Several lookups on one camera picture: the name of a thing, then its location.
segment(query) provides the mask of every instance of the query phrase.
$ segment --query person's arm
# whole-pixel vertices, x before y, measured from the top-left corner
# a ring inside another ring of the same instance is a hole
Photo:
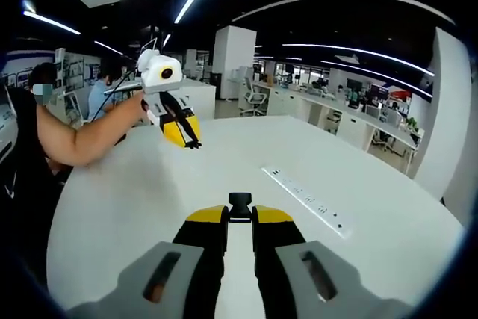
[[[104,112],[110,112],[113,109],[114,109],[114,104],[107,104],[107,105],[103,106],[103,111]]]
[[[142,99],[143,93],[138,93],[77,131],[37,106],[37,131],[43,150],[51,159],[71,166],[101,158],[143,116]]]
[[[52,171],[54,175],[68,168],[67,165],[61,164],[60,162],[56,162],[55,160],[52,160],[51,158],[48,158],[48,157],[46,158],[46,163],[48,164],[48,167],[50,167],[50,170]]]

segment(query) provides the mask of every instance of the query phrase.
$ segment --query white pillar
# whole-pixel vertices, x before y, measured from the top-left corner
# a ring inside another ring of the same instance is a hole
[[[450,212],[468,226],[473,219],[474,202],[478,197],[478,74],[471,85],[471,112],[462,157],[456,166],[444,201]]]
[[[347,86],[347,74],[352,75],[349,72],[331,68],[329,74],[329,85],[327,86],[327,90],[332,93],[336,93],[338,91],[339,85],[342,85],[345,90],[345,87]]]
[[[412,178],[437,200],[443,197],[462,154],[470,116],[471,71],[465,45],[436,28],[433,98]]]
[[[266,66],[264,69],[264,73],[271,78],[274,77],[276,72],[276,62],[275,61],[266,61]]]
[[[230,79],[234,70],[241,66],[252,67],[254,63],[256,32],[235,26],[222,28],[216,33],[212,72],[222,74],[221,99],[237,99],[239,84]]]
[[[431,104],[427,100],[417,95],[416,93],[413,93],[407,117],[413,117],[417,122],[418,128],[425,129],[430,105]]]
[[[197,58],[197,50],[195,49],[186,50],[186,61],[184,62],[184,70],[185,70],[184,72],[190,78],[196,77],[196,58]]]

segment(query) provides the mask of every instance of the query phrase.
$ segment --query black shirt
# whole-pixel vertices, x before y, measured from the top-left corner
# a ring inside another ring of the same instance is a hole
[[[13,151],[0,164],[5,240],[45,284],[46,248],[60,190],[38,139],[34,96],[16,88],[9,89],[9,93],[17,115],[18,136]],[[13,198],[5,186],[10,191],[13,186]]]

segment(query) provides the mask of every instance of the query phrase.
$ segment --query blue shirt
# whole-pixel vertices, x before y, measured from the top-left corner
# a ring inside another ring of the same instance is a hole
[[[88,120],[89,121],[93,120],[93,117],[95,116],[99,107],[102,105],[104,100],[108,97],[108,95],[104,94],[104,92],[107,89],[108,87],[106,86],[105,82],[102,79],[98,80],[93,85],[93,88],[90,91],[90,95],[88,96]],[[105,104],[102,107],[104,108],[105,106],[112,103],[113,103],[113,96],[110,96],[110,98],[105,102]],[[106,113],[103,110],[100,110],[98,112],[98,115],[96,115],[95,120],[103,117],[105,114]]]

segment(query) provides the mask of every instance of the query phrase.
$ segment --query table surface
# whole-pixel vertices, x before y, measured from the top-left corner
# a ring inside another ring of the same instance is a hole
[[[380,121],[379,119],[377,119],[375,117],[372,117],[370,115],[359,112],[359,111],[357,111],[353,108],[349,108],[343,102],[333,100],[333,99],[323,98],[323,97],[320,97],[320,96],[317,96],[317,95],[312,95],[310,93],[304,93],[304,92],[284,89],[280,86],[271,87],[264,82],[254,82],[253,85],[257,86],[257,87],[264,88],[264,89],[268,89],[268,90],[279,90],[279,91],[282,91],[282,92],[294,94],[295,96],[299,96],[301,99],[304,99],[305,101],[313,102],[314,104],[318,104],[318,105],[323,105],[323,106],[326,106],[327,108],[331,108],[332,110],[336,110],[336,111],[340,111],[340,112],[346,112],[350,116],[358,118],[358,119],[366,122],[367,124],[379,129],[380,131],[383,131],[386,134],[389,134],[390,136],[395,137],[396,139],[398,139],[400,142],[403,142],[408,147],[411,147],[413,149],[417,148],[417,145],[413,141],[409,132],[402,131],[399,128],[393,127],[389,123],[384,123],[384,122]]]
[[[369,291],[409,305],[438,280],[461,240],[459,222],[417,183],[308,123],[248,117],[201,129],[202,148],[185,150],[153,126],[133,128],[101,161],[72,171],[47,255],[49,290],[62,307],[112,292],[122,270],[171,241],[192,212],[227,205],[229,192],[286,211],[307,241],[357,268]],[[261,170],[267,165],[345,216],[350,236],[339,237],[285,192]],[[229,226],[225,265],[216,318],[262,318],[250,226]]]
[[[115,93],[121,93],[124,91],[132,91],[132,90],[140,90],[143,88],[143,83],[141,81],[127,81],[124,84],[121,84],[118,86],[118,88],[114,91]],[[108,89],[103,92],[104,95],[108,95],[112,93],[114,90],[114,87],[111,89]]]

